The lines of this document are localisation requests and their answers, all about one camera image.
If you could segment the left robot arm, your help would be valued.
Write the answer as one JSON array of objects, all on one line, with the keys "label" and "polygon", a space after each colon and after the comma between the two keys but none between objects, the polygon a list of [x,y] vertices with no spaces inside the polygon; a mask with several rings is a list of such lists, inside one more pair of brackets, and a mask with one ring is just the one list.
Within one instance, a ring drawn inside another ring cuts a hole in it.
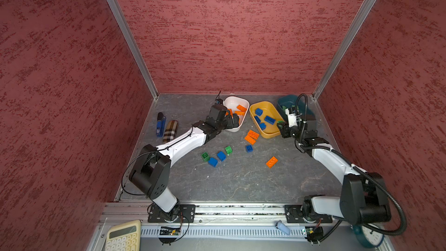
[{"label": "left robot arm", "polygon": [[201,120],[178,138],[159,146],[146,145],[134,159],[128,179],[143,196],[164,213],[167,221],[181,216],[180,201],[168,188],[171,167],[192,150],[203,146],[223,130],[239,126],[239,116],[221,103],[214,104]]}]

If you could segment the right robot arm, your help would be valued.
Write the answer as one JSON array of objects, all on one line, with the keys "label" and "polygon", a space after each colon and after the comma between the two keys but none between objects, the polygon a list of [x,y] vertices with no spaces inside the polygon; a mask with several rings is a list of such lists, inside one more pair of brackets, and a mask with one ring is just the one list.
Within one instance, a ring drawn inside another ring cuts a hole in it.
[{"label": "right robot arm", "polygon": [[314,128],[315,121],[304,122],[294,114],[290,122],[278,122],[277,127],[283,138],[293,138],[298,150],[306,153],[325,166],[341,183],[339,197],[306,196],[299,216],[309,223],[322,216],[333,216],[350,224],[369,224],[391,220],[389,198],[377,185],[369,181],[354,165],[336,151]]}]

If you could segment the orange lego plate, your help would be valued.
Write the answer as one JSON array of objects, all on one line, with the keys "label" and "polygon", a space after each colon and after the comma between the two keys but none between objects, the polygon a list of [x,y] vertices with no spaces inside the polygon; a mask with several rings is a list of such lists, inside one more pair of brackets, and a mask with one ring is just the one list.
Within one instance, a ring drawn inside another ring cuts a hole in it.
[{"label": "orange lego plate", "polygon": [[241,112],[246,112],[246,111],[247,111],[247,108],[245,108],[245,107],[242,106],[242,105],[238,105],[236,108],[237,108],[239,111],[241,111]]}]

